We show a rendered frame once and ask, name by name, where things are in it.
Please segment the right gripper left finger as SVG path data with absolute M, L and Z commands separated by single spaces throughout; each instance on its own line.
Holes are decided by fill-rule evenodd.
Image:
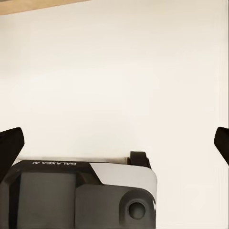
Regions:
M 25 146 L 20 127 L 0 132 L 0 184 Z

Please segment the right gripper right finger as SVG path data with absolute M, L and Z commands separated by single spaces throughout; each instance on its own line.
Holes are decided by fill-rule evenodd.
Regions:
M 223 158 L 229 165 L 229 129 L 225 127 L 218 127 L 214 145 L 218 149 L 218 151 L 222 154 Z

